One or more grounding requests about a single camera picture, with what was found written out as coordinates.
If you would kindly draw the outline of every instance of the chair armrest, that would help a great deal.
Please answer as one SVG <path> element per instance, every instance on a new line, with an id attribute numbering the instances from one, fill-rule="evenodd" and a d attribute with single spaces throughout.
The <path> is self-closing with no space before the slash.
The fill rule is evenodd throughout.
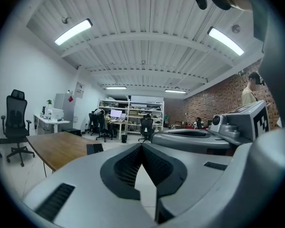
<path id="1" fill-rule="evenodd" d="M 29 124 L 31 124 L 32 122 L 30 120 L 26 120 L 28 123 L 28 134 L 29 134 Z"/>
<path id="2" fill-rule="evenodd" d="M 2 119 L 3 134 L 5 135 L 5 128 L 4 128 L 4 119 L 5 119 L 5 116 L 1 116 L 1 119 Z"/>

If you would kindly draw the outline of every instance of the black trash can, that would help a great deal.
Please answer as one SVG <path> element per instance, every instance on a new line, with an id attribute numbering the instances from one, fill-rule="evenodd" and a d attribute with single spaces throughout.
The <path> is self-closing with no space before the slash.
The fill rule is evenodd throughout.
<path id="1" fill-rule="evenodd" d="M 127 142 L 128 135 L 122 135 L 122 143 Z"/>

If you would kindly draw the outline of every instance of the white corrugated ceiling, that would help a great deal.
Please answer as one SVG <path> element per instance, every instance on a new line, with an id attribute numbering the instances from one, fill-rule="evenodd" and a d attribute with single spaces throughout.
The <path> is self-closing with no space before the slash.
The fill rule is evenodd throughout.
<path id="1" fill-rule="evenodd" d="M 62 23 L 62 17 L 70 17 Z M 61 46 L 54 41 L 89 18 L 93 24 Z M 231 26 L 238 24 L 238 34 Z M 238 56 L 208 36 L 214 26 L 245 53 Z M 261 47 L 253 38 L 252 13 L 223 11 L 208 0 L 43 0 L 27 27 L 91 80 L 134 91 L 190 92 L 243 62 Z"/>

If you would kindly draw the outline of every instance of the white desk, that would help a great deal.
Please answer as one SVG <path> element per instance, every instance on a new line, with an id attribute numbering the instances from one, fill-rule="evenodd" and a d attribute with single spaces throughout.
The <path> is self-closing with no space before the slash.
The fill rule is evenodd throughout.
<path id="1" fill-rule="evenodd" d="M 43 119 L 43 118 L 41 118 L 41 117 L 38 116 L 37 114 L 34 114 L 34 116 L 38 118 L 38 123 L 39 123 L 39 121 L 42 121 L 42 122 L 44 122 L 45 124 L 52 124 L 52 125 L 54 125 L 54 133 L 57 133 L 57 132 L 58 132 L 58 125 L 59 125 L 59 124 L 67 124 L 67 123 L 70 123 L 70 121 L 60 121 L 60 122 L 58 122 L 57 120 L 50 120 L 50 121 L 49 121 L 48 119 Z"/>
<path id="2" fill-rule="evenodd" d="M 122 139 L 122 125 L 123 124 L 127 124 L 126 121 L 123 121 L 123 122 L 113 122 L 112 124 L 116 124 L 116 125 L 119 125 L 119 140 Z"/>

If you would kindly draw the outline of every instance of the headrest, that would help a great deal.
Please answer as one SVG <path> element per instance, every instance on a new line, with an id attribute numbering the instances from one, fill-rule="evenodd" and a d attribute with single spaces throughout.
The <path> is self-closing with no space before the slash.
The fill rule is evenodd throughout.
<path id="1" fill-rule="evenodd" d="M 15 98 L 15 99 L 19 99 L 19 100 L 25 99 L 24 92 L 17 90 L 17 89 L 14 89 L 10 96 Z"/>

